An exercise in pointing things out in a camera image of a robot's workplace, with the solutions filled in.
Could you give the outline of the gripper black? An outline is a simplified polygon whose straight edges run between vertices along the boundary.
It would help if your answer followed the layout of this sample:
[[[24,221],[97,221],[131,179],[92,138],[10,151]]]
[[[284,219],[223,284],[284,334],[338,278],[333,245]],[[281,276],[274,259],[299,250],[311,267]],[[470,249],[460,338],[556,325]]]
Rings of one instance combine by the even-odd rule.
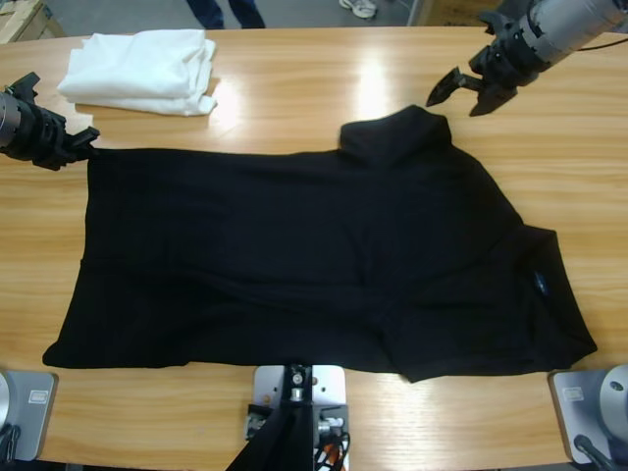
[[[19,105],[20,123],[9,134],[7,155],[15,160],[58,171],[77,160],[87,160],[97,155],[91,145],[100,131],[88,127],[73,136],[73,150],[66,133],[66,119],[35,105]]]
[[[470,116],[491,114],[517,95],[516,87],[531,83],[548,68],[548,62],[526,41],[526,30],[519,20],[481,17],[480,21],[486,25],[486,33],[495,38],[469,61],[469,66],[491,85],[478,92]],[[454,67],[434,86],[427,104],[443,103],[459,88],[473,90],[474,78]]]

